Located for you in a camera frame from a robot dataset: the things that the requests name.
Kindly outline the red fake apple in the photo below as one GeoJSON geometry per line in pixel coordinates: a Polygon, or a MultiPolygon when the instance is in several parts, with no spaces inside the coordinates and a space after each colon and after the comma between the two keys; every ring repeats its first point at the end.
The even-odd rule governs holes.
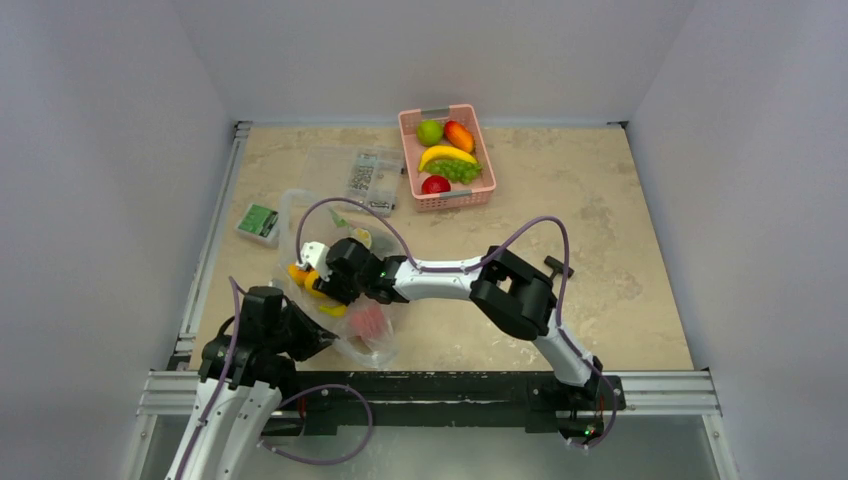
{"type": "Polygon", "coordinates": [[[430,175],[421,185],[424,195],[447,193],[452,190],[450,181],[440,175],[430,175]]]}

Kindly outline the clear plastic bag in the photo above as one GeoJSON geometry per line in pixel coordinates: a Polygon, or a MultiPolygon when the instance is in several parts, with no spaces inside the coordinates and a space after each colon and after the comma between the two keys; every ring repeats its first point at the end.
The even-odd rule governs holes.
{"type": "Polygon", "coordinates": [[[278,261],[274,284],[336,339],[333,347],[351,362],[365,368],[384,370],[398,354],[390,309],[356,292],[346,275],[324,278],[297,268],[297,254],[309,243],[331,247],[339,240],[355,239],[382,258],[401,252],[397,240],[376,220],[359,208],[343,202],[308,208],[321,196],[302,189],[285,191],[278,203],[278,261]]]}

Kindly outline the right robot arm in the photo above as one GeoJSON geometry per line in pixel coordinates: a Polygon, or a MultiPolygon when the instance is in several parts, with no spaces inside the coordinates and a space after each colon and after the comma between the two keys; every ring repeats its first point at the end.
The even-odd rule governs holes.
{"type": "Polygon", "coordinates": [[[473,303],[501,332],[531,342],[562,384],[564,399],[584,407],[601,391],[603,366],[569,331],[552,280],[504,247],[460,261],[380,258],[347,237],[306,242],[296,266],[313,291],[349,305],[361,296],[383,305],[425,299],[473,303]]]}

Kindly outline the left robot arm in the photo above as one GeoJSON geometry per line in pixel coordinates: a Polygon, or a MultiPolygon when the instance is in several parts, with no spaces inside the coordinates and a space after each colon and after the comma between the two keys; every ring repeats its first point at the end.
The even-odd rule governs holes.
{"type": "Polygon", "coordinates": [[[234,291],[236,310],[202,349],[191,416],[168,479],[235,479],[275,409],[298,395],[296,365],[336,335],[272,286],[234,291]]]}

